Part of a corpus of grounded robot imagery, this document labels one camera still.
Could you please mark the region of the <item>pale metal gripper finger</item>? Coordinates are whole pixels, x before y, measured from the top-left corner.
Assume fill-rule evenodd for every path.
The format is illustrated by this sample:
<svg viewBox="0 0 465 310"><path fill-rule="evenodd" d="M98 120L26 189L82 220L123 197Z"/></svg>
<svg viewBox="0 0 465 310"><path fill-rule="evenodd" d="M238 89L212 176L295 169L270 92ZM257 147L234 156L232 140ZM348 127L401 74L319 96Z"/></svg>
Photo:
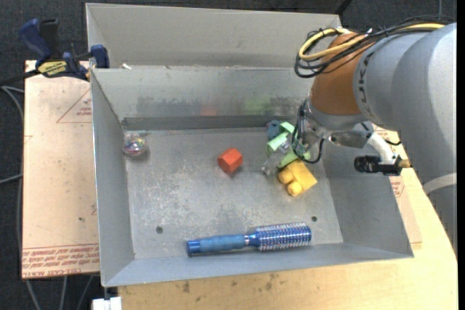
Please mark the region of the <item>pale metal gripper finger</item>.
<svg viewBox="0 0 465 310"><path fill-rule="evenodd" d="M283 168L291 162L291 145L287 139L280 143L269 141L267 143L267 156L261 171L270 175L276 168Z"/></svg>

